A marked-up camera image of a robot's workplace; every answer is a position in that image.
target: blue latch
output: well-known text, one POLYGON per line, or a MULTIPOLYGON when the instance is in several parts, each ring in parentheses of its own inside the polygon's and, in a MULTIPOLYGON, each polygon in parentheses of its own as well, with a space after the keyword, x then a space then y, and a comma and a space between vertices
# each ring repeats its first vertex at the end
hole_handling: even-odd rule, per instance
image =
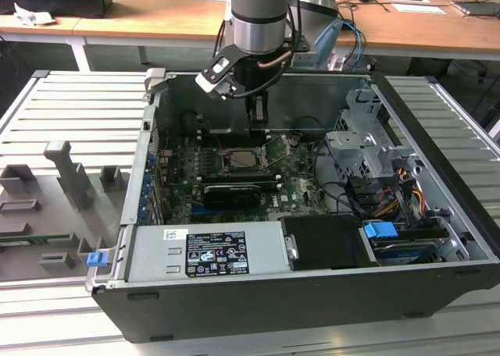
POLYGON ((398 231, 392 222, 369 222, 365 226, 368 238, 372 237, 398 237, 398 231))
POLYGON ((103 267, 108 265, 108 252, 91 252, 87 257, 87 266, 89 268, 93 267, 103 267))

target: red wire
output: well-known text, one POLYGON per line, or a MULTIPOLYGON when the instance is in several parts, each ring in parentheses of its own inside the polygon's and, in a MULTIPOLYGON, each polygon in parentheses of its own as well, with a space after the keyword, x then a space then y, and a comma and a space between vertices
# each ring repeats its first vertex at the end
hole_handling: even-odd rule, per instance
POLYGON ((382 202, 382 199, 384 198, 384 195, 385 195, 387 192, 392 192, 392 189, 391 189, 391 188, 388 188, 387 190, 385 190, 384 192, 382 192, 382 194, 380 195, 380 202, 382 202))

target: yellow wire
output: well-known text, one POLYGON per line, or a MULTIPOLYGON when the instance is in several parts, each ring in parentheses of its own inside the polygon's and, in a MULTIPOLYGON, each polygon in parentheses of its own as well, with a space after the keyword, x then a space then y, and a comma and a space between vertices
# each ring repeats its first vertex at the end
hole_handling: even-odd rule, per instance
POLYGON ((375 216, 376 217, 380 217, 381 215, 384 215, 387 212, 389 212, 390 210, 396 208, 398 205, 399 205, 398 200, 394 200, 389 206, 387 206, 386 208, 380 210, 375 216))

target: aluminum profile table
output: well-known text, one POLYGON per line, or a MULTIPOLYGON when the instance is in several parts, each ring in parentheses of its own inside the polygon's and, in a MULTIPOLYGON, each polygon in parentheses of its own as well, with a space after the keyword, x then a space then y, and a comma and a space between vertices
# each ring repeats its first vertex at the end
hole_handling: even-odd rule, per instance
MULTIPOLYGON (((141 119, 127 112, 141 114, 145 106, 143 77, 143 73, 51 72, 46 78, 32 79, 0 122, 0 162, 5 165, 28 155, 35 160, 38 175, 53 173, 52 167, 36 161, 41 156, 38 144, 67 137, 74 154, 87 160, 89 171, 104 156, 122 159, 120 165, 127 170, 133 152, 123 143, 137 141, 136 124, 141 119), (90 118, 95 118, 94 123, 85 122, 90 118), (10 144, 20 150, 12 150, 10 144)), ((498 148, 482 141, 486 133, 439 85, 423 78, 389 80, 477 196, 486 205, 495 204, 494 191, 484 188, 500 183, 500 163, 498 148), (454 156, 462 151, 470 156, 454 156), (473 173, 478 167, 487 171, 473 173), (482 174, 490 178, 487 185, 482 184, 488 181, 482 174)), ((402 139, 401 131, 396 133, 402 139)), ((130 344, 85 291, 83 281, 84 277, 75 277, 1 283, 0 351, 23 356, 500 354, 500 286, 468 293, 428 319, 130 344)), ((376 298, 368 299, 376 305, 376 298)))

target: black cable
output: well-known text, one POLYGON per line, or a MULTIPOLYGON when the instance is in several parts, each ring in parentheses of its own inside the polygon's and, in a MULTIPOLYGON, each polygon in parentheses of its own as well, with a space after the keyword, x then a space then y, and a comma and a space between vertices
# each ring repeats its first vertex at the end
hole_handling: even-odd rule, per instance
MULTIPOLYGON (((4 39, 1 35, 0 35, 0 39, 1 39, 3 42, 5 42, 5 43, 7 43, 7 42, 8 42, 8 41, 6 41, 6 40, 5 40, 5 39, 4 39)), ((14 49, 14 47, 13 47, 12 45, 10 46, 9 50, 10 50, 11 52, 13 52, 13 53, 16 55, 16 57, 18 58, 18 60, 19 60, 19 62, 21 63, 21 65, 24 67, 24 69, 25 69, 26 71, 28 71, 28 70, 30 69, 30 67, 28 67, 28 65, 27 65, 27 64, 23 61, 23 59, 21 58, 21 56, 20 56, 20 55, 16 52, 16 50, 14 49)))
POLYGON ((470 113, 471 116, 474 116, 475 112, 477 111, 477 109, 479 108, 479 106, 483 103, 483 100, 486 96, 488 96, 488 94, 490 93, 490 91, 493 89, 493 87, 495 86, 495 84, 497 84, 498 80, 500 80, 500 75, 498 75, 496 78, 495 78, 495 81, 493 81, 493 83, 491 83, 491 85, 488 87, 488 89, 483 93, 483 95, 481 96, 481 98, 479 99, 479 101, 476 103, 476 105, 474 106, 474 109, 472 110, 472 112, 470 113))
POLYGON ((254 94, 258 94, 261 91, 264 91, 265 89, 269 88, 270 86, 274 85, 284 74, 284 72, 288 69, 288 67, 291 65, 291 61, 293 59, 293 53, 297 51, 298 45, 300 44, 300 40, 302 39, 302 12, 300 8, 300 0, 297 0, 297 25, 298 25, 298 37, 297 40, 294 43, 293 48, 291 49, 292 55, 291 57, 286 61, 286 63, 281 67, 281 69, 267 82, 262 84, 261 86, 252 89, 251 91, 243 92, 240 94, 232 94, 229 93, 227 95, 228 98, 247 98, 248 96, 253 96, 254 94))
POLYGON ((327 132, 327 127, 322 124, 316 117, 314 116, 300 116, 298 117, 294 122, 293 124, 291 125, 291 129, 290 130, 297 130, 297 125, 298 125, 298 122, 300 122, 301 120, 304 120, 304 119, 311 119, 313 120, 314 122, 318 123, 318 126, 321 126, 321 128, 323 128, 325 130, 325 133, 327 132))
POLYGON ((220 24, 219 32, 217 32, 216 44, 213 47, 212 58, 215 58, 215 56, 217 54, 217 49, 219 48, 219 44, 220 44, 220 42, 222 42, 222 36, 224 35, 223 32, 224 32, 225 26, 226 26, 226 20, 223 20, 222 23, 220 24))
MULTIPOLYGON (((356 6, 364 6, 364 5, 392 5, 395 2, 362 2, 360 0, 351 0, 351 1, 345 1, 345 2, 339 2, 337 5, 345 5, 347 3, 352 3, 356 6)), ((430 7, 449 7, 452 6, 453 4, 448 3, 447 5, 428 5, 422 4, 422 3, 408 3, 405 2, 405 5, 411 5, 411 6, 430 6, 430 7)))
POLYGON ((288 16, 290 16, 291 43, 295 45, 295 40, 297 40, 297 32, 295 32, 295 19, 294 14, 291 13, 290 5, 288 5, 288 16))

